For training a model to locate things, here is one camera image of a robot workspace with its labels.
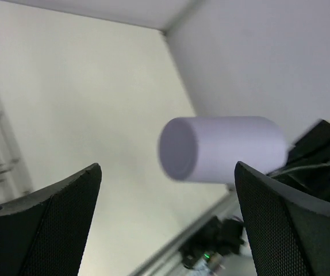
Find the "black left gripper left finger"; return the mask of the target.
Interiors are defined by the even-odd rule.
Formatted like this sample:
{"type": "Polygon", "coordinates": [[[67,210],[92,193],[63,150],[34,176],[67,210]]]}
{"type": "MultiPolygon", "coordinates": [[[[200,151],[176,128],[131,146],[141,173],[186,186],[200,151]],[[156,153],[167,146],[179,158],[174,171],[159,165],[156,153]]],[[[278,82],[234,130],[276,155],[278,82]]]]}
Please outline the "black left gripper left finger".
{"type": "Polygon", "coordinates": [[[101,180],[93,163],[0,204],[0,275],[78,275],[101,180]]]}

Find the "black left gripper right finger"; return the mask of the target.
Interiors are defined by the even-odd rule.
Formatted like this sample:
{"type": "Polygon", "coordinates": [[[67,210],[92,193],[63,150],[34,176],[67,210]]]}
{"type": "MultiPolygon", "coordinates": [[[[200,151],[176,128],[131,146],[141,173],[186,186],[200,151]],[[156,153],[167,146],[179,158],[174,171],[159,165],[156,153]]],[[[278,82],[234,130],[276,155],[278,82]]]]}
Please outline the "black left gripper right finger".
{"type": "Polygon", "coordinates": [[[330,202],[243,162],[235,185],[257,275],[330,275],[330,202]]]}

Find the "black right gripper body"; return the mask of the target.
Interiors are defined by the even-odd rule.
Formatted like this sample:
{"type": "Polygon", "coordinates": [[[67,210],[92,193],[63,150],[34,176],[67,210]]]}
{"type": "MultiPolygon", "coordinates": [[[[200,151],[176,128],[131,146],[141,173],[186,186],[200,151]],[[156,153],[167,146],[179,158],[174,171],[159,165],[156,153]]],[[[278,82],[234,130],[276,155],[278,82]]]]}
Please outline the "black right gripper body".
{"type": "Polygon", "coordinates": [[[286,165],[268,175],[330,202],[330,122],[320,120],[312,126],[294,143],[286,165]]]}

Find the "lavender plastic cup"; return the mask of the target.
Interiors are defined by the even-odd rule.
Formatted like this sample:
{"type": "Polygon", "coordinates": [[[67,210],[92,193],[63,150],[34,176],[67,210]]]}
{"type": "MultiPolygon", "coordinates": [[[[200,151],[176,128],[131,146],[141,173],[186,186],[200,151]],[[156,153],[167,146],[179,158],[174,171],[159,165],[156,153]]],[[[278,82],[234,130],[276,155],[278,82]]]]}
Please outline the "lavender plastic cup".
{"type": "Polygon", "coordinates": [[[234,182],[241,161],[262,173],[287,162],[289,143],[264,117],[177,117],[163,128],[158,157],[164,172],[184,182],[234,182]]]}

